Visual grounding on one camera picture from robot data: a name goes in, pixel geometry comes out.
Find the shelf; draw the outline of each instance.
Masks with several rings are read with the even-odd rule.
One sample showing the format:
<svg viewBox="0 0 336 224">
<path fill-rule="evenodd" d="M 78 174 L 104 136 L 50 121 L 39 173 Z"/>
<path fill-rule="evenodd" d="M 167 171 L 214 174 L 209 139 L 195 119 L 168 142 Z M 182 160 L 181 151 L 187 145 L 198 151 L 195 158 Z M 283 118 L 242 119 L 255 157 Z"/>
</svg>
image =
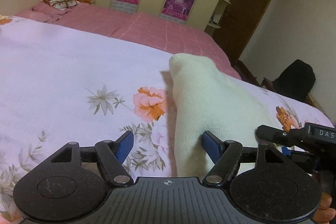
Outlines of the shelf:
<svg viewBox="0 0 336 224">
<path fill-rule="evenodd" d="M 216 29 L 220 29 L 221 28 L 221 26 L 218 26 L 218 25 L 216 25 L 214 23 L 211 23 L 211 22 L 208 23 L 208 26 L 214 27 Z"/>
<path fill-rule="evenodd" d="M 227 3 L 229 3 L 229 4 L 231 4 L 231 2 L 229 2 L 228 0 L 224 0 L 225 2 L 227 2 Z"/>
</svg>

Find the wall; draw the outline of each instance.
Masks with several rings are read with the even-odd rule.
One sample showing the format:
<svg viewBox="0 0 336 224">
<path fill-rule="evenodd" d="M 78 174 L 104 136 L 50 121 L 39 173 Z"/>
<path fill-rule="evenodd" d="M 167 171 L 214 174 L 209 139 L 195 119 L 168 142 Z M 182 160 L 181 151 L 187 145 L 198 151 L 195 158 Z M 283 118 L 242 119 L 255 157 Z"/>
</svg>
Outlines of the wall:
<svg viewBox="0 0 336 224">
<path fill-rule="evenodd" d="M 259 82 L 294 60 L 316 75 L 312 95 L 336 122 L 336 1 L 272 0 L 240 60 Z"/>
</svg>

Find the crosshair logo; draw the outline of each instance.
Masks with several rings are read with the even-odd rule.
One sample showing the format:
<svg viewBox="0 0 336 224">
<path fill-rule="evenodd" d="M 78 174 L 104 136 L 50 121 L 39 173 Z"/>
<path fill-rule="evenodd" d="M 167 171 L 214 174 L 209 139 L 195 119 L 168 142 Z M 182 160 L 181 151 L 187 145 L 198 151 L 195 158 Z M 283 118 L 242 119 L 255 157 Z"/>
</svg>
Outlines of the crosshair logo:
<svg viewBox="0 0 336 224">
<path fill-rule="evenodd" d="M 170 185 L 170 184 L 172 184 L 174 182 L 172 182 L 171 180 L 167 179 L 163 183 L 166 184 L 166 185 Z"/>
</svg>

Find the brown wooden door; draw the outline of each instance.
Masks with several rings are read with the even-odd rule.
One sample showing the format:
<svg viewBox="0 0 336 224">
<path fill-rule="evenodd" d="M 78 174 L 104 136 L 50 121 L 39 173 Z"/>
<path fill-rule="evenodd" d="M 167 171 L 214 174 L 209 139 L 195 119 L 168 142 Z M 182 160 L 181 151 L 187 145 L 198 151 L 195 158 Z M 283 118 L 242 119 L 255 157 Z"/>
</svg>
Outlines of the brown wooden door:
<svg viewBox="0 0 336 224">
<path fill-rule="evenodd" d="M 259 24 L 270 0 L 230 0 L 219 22 L 221 29 L 212 35 L 234 65 L 254 30 Z"/>
</svg>

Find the screw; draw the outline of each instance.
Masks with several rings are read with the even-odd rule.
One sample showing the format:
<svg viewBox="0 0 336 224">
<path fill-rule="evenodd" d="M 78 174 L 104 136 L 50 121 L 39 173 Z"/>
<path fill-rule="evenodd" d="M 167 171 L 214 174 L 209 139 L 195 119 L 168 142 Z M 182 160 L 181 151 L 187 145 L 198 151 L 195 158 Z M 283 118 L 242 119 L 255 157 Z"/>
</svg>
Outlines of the screw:
<svg viewBox="0 0 336 224">
<path fill-rule="evenodd" d="M 124 176 L 124 175 L 116 176 L 114 178 L 114 181 L 116 183 L 119 183 L 119 184 L 125 184 L 125 183 L 129 182 L 130 180 L 131 179 L 128 176 Z"/>
<path fill-rule="evenodd" d="M 222 181 L 222 178 L 217 175 L 212 175 L 212 176 L 207 176 L 206 181 L 211 183 L 211 184 L 218 184 Z"/>
</svg>

